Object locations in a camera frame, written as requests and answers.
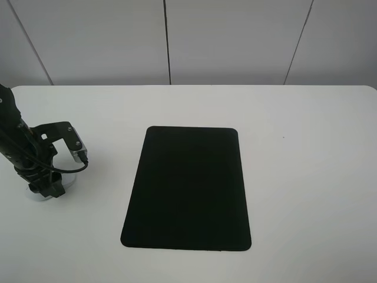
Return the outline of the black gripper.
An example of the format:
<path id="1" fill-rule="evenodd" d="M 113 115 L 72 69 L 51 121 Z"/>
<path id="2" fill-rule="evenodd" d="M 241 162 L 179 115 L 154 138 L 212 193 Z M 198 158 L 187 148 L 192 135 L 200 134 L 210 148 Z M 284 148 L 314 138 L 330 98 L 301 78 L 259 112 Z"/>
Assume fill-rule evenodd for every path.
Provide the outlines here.
<path id="1" fill-rule="evenodd" d="M 45 198 L 65 194 L 62 174 L 53 167 L 55 147 L 47 149 L 38 143 L 27 142 L 24 147 L 14 143 L 13 164 L 17 174 L 28 182 L 29 189 Z"/>

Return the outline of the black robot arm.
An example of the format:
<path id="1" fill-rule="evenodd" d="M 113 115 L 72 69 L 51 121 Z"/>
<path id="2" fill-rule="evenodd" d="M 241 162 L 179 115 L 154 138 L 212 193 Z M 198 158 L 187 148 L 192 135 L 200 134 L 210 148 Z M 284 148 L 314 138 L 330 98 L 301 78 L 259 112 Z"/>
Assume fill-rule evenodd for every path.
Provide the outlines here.
<path id="1" fill-rule="evenodd" d="M 46 169 L 30 160 L 30 154 L 41 163 L 52 166 L 57 155 L 51 144 L 43 145 L 41 136 L 23 121 L 10 88 L 1 86 L 1 154 L 10 161 L 18 176 L 28 182 L 29 190 L 44 198 L 65 194 L 62 174 Z"/>

